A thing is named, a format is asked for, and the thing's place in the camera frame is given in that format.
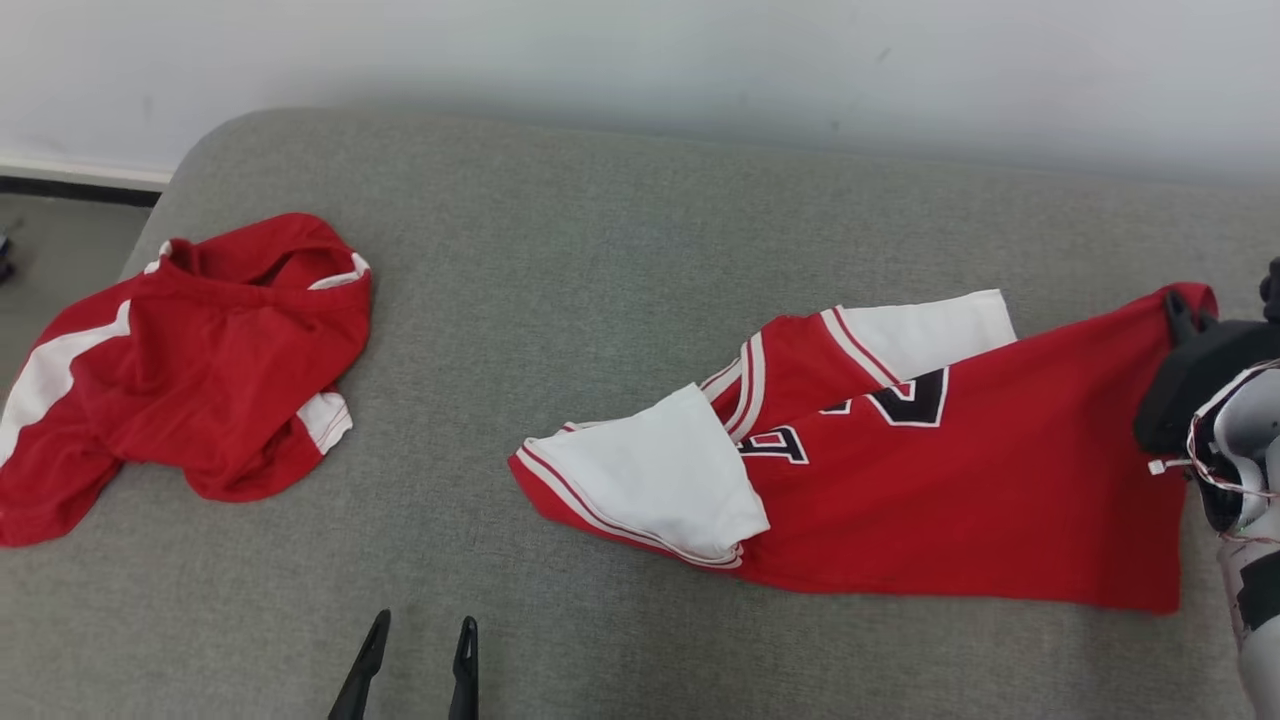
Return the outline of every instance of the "gray fabric surface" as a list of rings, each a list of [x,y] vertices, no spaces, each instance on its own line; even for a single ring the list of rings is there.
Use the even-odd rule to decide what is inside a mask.
[[[541,520],[504,460],[778,313],[1001,287],[1027,336],[1197,279],[1256,316],[1275,193],[289,110],[204,140],[125,272],[292,210],[375,272],[355,430],[252,505],[127,468],[0,553],[0,715],[315,717],[389,606],[370,717],[443,716],[466,614],[486,717],[1247,716],[1198,500],[1153,619],[753,587]]]

